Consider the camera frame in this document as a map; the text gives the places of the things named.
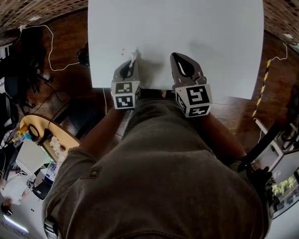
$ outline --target cable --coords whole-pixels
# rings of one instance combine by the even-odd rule
[[[53,92],[55,93],[55,95],[56,95],[56,97],[57,97],[57,99],[61,102],[61,103],[63,103],[65,100],[63,100],[63,101],[61,101],[61,99],[59,98],[59,96],[57,95],[57,93],[56,93],[56,90],[51,86],[51,85],[49,85],[47,82],[44,82],[46,85],[48,85],[52,90],[53,90]]]
[[[26,27],[26,28],[24,28],[24,29],[28,29],[28,28],[32,28],[32,27],[40,27],[40,26],[45,26],[45,27],[47,27],[47,29],[49,29],[50,33],[52,34],[51,51],[50,51],[49,56],[48,56],[49,65],[50,65],[50,68],[51,68],[52,71],[63,71],[63,70],[65,70],[68,66],[80,64],[80,62],[77,62],[77,63],[69,64],[69,65],[67,65],[66,67],[64,67],[63,69],[57,69],[57,70],[52,69],[51,61],[50,61],[50,56],[51,56],[51,53],[52,53],[52,51],[53,51],[53,38],[54,38],[54,34],[52,33],[51,29],[50,29],[47,25],[30,26],[30,27]]]
[[[66,106],[66,105],[68,105],[69,104],[69,102],[70,102],[70,100],[64,105],[64,106],[62,106],[57,112],[56,112],[56,114],[50,119],[50,121],[49,121],[49,124],[48,124],[48,129],[49,129],[49,126],[50,126],[50,123],[51,123],[51,121],[54,119],[54,117]]]
[[[13,47],[15,47],[15,45],[17,44],[17,42],[19,42],[19,40],[20,40],[20,38],[21,38],[21,35],[22,35],[22,31],[20,31],[19,38],[18,38],[18,40],[14,43],[14,45],[11,47],[11,49],[12,49]]]
[[[260,142],[260,139],[261,139],[261,133],[262,133],[263,131],[262,130],[260,130],[260,135],[259,135],[259,140],[258,140],[258,142],[257,143],[259,143]]]
[[[52,91],[52,93],[51,93],[51,95],[49,95],[48,97],[47,97],[47,99],[46,100],[44,100],[43,101],[43,103],[39,106],[39,108],[38,109],[36,109],[34,112],[32,112],[31,114],[34,114],[34,113],[36,113],[40,108],[41,108],[41,106],[53,95],[53,91]]]
[[[105,115],[108,113],[107,111],[107,104],[106,104],[106,97],[105,97],[105,92],[104,92],[104,88],[103,89],[103,95],[104,95],[104,101],[105,101]]]
[[[274,57],[273,59],[271,59],[271,61],[273,61],[275,58],[278,58],[279,60],[284,60],[288,58],[288,48],[287,45],[284,44],[284,46],[286,47],[286,57],[285,58]]]
[[[11,136],[11,134],[14,132],[14,130],[12,130],[11,132],[10,132],[10,134],[9,134],[9,136],[8,136],[8,138],[6,139],[6,141],[5,141],[5,147],[8,145],[8,143],[9,143],[9,141],[12,139],[9,139],[10,138],[10,136]]]

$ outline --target small white object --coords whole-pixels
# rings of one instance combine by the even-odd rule
[[[288,39],[293,39],[293,36],[291,34],[284,34],[285,37],[287,37]]]
[[[207,115],[212,106],[209,84],[176,88],[176,102],[187,118]]]
[[[133,66],[133,63],[134,63],[134,61],[137,59],[137,57],[138,57],[137,52],[133,52],[133,53],[131,54],[131,64],[130,64],[130,67]]]
[[[25,29],[26,25],[21,25],[19,28],[20,32],[22,32]]]
[[[134,109],[140,97],[140,82],[112,82],[111,92],[116,110]]]
[[[274,179],[277,179],[279,177],[279,175],[281,175],[280,170],[277,170],[276,172],[274,172],[274,174],[273,174]]]
[[[31,19],[29,19],[30,21],[36,21],[36,20],[38,20],[38,19],[40,19],[41,18],[41,16],[34,16],[34,17],[32,17]]]

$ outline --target round table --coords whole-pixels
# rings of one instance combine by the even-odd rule
[[[80,144],[80,141],[74,135],[64,129],[61,125],[55,123],[54,121],[50,121],[50,119],[42,115],[27,115],[21,120],[20,128],[24,124],[34,125],[40,134],[40,138],[43,137],[44,130],[48,128],[49,125],[48,129],[56,138],[58,138],[60,145],[64,146],[66,151],[68,151],[70,148],[77,147]]]

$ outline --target white board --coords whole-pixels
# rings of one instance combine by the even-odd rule
[[[92,85],[109,88],[137,49],[141,86],[171,89],[169,56],[179,52],[201,65],[214,97],[250,99],[263,16],[262,0],[89,0]]]

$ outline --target forearm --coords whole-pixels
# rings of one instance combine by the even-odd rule
[[[6,185],[6,181],[3,179],[4,177],[4,173],[2,174],[1,176],[1,179],[0,179],[0,188],[3,189]]]
[[[238,138],[212,114],[201,116],[195,122],[217,158],[238,158],[246,155]]]
[[[30,190],[25,190],[21,196],[22,200],[24,200],[25,198],[27,198],[27,196],[30,194]]]
[[[125,112],[111,109],[107,115],[84,137],[80,147],[90,155],[100,159],[104,156],[108,146],[113,140]]]

